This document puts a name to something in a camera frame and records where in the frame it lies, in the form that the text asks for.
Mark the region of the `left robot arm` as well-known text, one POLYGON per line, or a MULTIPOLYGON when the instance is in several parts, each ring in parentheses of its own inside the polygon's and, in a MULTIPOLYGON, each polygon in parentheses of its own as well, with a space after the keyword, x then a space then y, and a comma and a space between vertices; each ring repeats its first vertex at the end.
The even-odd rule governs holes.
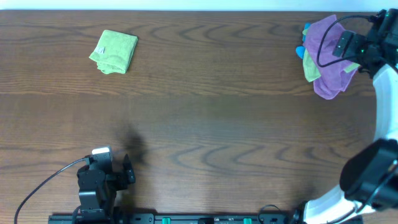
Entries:
POLYGON ((110 152, 86 156, 85 161, 86 165, 76 174, 81 217, 75 223, 115 223, 117 192, 136 182, 131 160, 126 154, 119 172, 113 171, 110 152))

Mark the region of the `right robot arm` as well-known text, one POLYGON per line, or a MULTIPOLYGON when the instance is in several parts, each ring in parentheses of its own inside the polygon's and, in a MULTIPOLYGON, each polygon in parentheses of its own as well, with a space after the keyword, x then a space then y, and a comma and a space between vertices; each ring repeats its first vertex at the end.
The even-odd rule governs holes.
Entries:
POLYGON ((340 183, 296 209, 292 223, 346 223, 364 213, 397 208, 397 9, 368 16, 367 36, 343 32, 333 55, 369 73, 376 91, 374 141, 352 157, 340 183))

